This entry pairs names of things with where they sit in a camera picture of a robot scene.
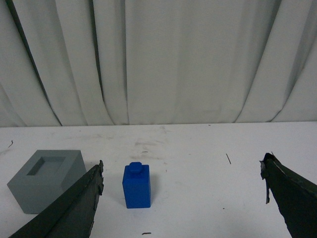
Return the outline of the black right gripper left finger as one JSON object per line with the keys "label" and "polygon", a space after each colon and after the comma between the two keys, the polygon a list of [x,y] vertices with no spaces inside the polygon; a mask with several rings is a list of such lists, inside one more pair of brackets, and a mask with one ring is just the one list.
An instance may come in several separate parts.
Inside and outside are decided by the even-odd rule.
{"label": "black right gripper left finger", "polygon": [[93,166],[12,238],[88,238],[104,189],[104,165]]}

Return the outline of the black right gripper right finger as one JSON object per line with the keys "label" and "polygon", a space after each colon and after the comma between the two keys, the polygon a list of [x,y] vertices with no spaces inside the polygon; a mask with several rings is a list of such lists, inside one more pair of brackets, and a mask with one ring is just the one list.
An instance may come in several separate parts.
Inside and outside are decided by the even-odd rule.
{"label": "black right gripper right finger", "polygon": [[261,177],[277,203],[287,229],[293,238],[317,236],[317,185],[282,165],[270,153],[260,161]]}

